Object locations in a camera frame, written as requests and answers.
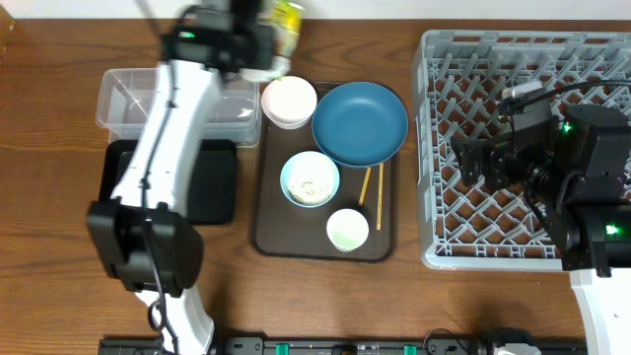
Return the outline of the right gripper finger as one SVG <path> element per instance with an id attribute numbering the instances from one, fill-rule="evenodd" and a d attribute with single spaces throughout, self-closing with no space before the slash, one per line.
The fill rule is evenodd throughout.
<path id="1" fill-rule="evenodd" d="M 472 139 L 452 137 L 450 140 L 452 150 L 456 154 L 469 154 L 470 152 L 488 152 L 493 148 L 489 139 Z"/>
<path id="2" fill-rule="evenodd" d="M 462 182 L 467 186 L 476 184 L 485 174 L 484 157 L 467 152 L 461 152 L 458 157 Z"/>

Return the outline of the yellow snack wrapper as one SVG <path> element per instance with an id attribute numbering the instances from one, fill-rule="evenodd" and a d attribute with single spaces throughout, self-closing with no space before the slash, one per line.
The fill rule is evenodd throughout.
<path id="1" fill-rule="evenodd" d="M 291 69 L 293 54 L 301 36 L 305 8 L 292 0 L 264 0 L 259 20 L 275 32 L 275 53 L 269 71 L 273 78 L 285 76 Z"/>

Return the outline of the white paper cup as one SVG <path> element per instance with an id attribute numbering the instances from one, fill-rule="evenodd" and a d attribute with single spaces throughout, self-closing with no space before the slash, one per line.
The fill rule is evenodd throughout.
<path id="1" fill-rule="evenodd" d="M 343 252 L 362 246 L 370 232 L 367 219 L 354 209 L 340 209 L 334 212 L 327 220 L 325 229 L 333 246 Z"/>

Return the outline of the light blue bowl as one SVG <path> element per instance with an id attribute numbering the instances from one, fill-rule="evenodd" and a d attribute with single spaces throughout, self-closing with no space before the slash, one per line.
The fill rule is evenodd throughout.
<path id="1" fill-rule="evenodd" d="M 336 164 L 323 153 L 305 151 L 284 164 L 279 182 L 290 202 L 299 207 L 316 208 L 333 198 L 341 177 Z"/>

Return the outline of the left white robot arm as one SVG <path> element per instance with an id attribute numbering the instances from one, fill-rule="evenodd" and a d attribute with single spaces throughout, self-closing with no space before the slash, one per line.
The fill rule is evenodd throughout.
<path id="1" fill-rule="evenodd" d="M 196 280 L 204 244 L 187 197 L 207 117 L 230 74 L 269 70 L 275 30 L 258 1 L 190 5 L 158 34 L 161 56 L 149 117 L 121 180 L 89 205 L 86 224 L 108 277 L 147 305 L 171 354 L 206 354 L 215 324 Z"/>

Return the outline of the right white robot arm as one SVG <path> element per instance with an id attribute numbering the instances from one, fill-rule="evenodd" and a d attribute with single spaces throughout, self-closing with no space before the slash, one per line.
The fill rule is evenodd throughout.
<path id="1" fill-rule="evenodd" d="M 464 184 L 519 184 L 560 250 L 591 354 L 630 351 L 630 203 L 623 197 L 630 125 L 622 112 L 577 105 L 492 139 L 454 138 Z"/>

